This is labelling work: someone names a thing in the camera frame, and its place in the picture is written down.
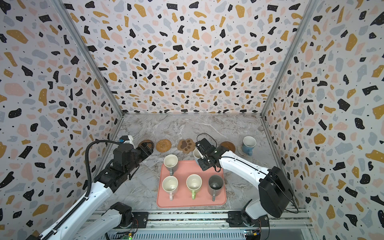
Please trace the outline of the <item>white mug blue handle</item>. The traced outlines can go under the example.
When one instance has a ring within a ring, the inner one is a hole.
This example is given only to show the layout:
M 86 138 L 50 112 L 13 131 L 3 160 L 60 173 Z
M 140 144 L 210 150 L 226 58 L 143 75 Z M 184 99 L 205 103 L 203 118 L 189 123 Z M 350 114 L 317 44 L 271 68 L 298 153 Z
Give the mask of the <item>white mug blue handle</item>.
M 201 159 L 202 156 L 201 156 L 201 154 L 197 148 L 194 149 L 193 156 L 194 156 L 194 160 L 195 160 L 196 164 L 199 165 L 198 160 Z

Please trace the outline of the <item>dark brown round coaster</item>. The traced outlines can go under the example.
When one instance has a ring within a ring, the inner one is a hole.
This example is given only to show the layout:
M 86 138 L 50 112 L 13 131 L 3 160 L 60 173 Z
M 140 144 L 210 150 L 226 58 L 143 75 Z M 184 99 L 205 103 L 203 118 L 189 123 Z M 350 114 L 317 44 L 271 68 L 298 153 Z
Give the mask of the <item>dark brown round coaster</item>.
M 232 151 L 233 153 L 236 152 L 236 147 L 233 143 L 229 141 L 222 142 L 220 146 L 227 148 L 228 150 Z
M 141 149 L 147 149 L 153 151 L 154 149 L 154 142 L 151 140 L 143 140 L 139 143 L 138 145 L 139 148 Z

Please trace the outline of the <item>woven tan round coaster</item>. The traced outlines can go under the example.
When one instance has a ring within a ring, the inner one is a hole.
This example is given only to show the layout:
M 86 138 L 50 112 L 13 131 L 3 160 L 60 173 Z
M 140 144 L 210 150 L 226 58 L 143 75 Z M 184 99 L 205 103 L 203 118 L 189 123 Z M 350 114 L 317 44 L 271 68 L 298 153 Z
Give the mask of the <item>woven tan round coaster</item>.
M 168 139 L 160 140 L 156 143 L 156 150 L 160 153 L 165 153 L 172 148 L 172 143 Z

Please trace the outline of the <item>white mug grey handle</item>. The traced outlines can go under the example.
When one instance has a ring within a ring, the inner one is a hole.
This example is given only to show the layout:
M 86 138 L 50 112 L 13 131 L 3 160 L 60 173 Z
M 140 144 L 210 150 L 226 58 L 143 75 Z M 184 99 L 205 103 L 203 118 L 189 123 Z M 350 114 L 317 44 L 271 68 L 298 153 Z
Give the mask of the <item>white mug grey handle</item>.
M 173 176 L 174 173 L 177 171 L 178 166 L 179 166 L 178 163 L 179 163 L 179 160 L 178 160 L 178 157 L 176 155 L 171 154 L 171 155 L 167 155 L 164 158 L 164 166 L 170 172 L 171 176 Z

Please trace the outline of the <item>light blue mug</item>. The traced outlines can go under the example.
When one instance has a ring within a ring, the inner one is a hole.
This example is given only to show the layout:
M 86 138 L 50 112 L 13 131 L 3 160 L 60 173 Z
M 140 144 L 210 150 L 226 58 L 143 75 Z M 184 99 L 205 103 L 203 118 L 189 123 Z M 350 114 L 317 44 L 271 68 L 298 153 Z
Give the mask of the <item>light blue mug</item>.
M 246 136 L 243 138 L 243 145 L 242 145 L 242 151 L 247 156 L 253 155 L 253 150 L 255 146 L 257 145 L 257 141 L 255 138 L 251 136 Z

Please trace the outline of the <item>white mug pink handle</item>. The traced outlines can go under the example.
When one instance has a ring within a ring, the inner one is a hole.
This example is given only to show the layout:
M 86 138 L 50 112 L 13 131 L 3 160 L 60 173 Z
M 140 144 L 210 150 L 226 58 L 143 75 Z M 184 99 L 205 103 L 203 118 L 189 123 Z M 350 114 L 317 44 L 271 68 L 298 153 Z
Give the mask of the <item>white mug pink handle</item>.
M 175 176 L 168 176 L 163 180 L 162 188 L 169 195 L 170 201 L 172 201 L 179 189 L 179 181 Z

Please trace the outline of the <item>clear patterned round coaster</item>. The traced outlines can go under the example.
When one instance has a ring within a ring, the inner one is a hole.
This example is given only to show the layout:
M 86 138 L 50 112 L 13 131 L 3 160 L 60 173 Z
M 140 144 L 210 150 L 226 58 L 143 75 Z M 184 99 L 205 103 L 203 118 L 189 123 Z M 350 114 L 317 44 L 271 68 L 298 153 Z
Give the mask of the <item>clear patterned round coaster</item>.
M 244 156 L 244 155 L 245 155 L 244 152 L 243 152 L 243 150 L 242 150 L 242 145 L 238 145 L 237 150 L 238 150 L 238 153 L 239 153 L 241 156 Z

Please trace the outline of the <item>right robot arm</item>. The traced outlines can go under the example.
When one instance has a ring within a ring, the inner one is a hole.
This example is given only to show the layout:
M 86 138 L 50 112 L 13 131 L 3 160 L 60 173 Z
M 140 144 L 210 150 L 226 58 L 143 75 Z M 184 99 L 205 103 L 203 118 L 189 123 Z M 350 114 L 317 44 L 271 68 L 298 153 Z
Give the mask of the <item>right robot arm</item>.
M 213 167 L 233 172 L 258 190 L 259 198 L 251 200 L 243 208 L 244 221 L 256 220 L 267 214 L 280 218 L 294 200 L 292 187 L 280 168 L 258 166 L 223 146 L 215 147 L 205 138 L 196 142 L 196 148 L 201 154 L 198 163 L 203 171 Z

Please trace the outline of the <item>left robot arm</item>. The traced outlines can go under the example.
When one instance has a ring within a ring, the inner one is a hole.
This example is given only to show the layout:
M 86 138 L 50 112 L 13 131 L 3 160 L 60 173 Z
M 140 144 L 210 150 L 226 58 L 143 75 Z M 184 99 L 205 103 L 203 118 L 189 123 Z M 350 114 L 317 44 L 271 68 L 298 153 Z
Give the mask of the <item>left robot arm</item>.
M 140 163 L 154 152 L 154 143 L 145 141 L 135 147 L 127 136 L 116 142 L 114 157 L 108 166 L 95 178 L 90 168 L 90 149 L 100 141 L 90 143 L 85 151 L 87 190 L 84 195 L 54 224 L 39 236 L 30 235 L 29 240 L 72 240 L 80 227 L 119 187 L 131 180 L 140 167 Z

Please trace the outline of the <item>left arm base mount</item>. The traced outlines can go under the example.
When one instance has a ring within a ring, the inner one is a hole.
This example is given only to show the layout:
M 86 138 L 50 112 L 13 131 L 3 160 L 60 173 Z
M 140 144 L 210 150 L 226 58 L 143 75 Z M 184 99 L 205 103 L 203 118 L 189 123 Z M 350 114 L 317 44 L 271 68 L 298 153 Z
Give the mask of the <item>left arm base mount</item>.
M 122 229 L 145 229 L 149 219 L 149 212 L 128 212 L 122 215 L 121 223 L 118 225 Z

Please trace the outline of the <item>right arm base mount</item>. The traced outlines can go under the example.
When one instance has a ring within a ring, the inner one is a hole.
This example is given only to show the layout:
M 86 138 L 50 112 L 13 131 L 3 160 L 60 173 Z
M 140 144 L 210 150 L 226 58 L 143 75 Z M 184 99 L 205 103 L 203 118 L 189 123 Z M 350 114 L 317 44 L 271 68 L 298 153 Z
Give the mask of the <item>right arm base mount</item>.
M 229 211 L 226 222 L 231 228 L 259 228 L 269 226 L 269 218 L 267 215 L 261 216 L 255 220 L 243 211 Z

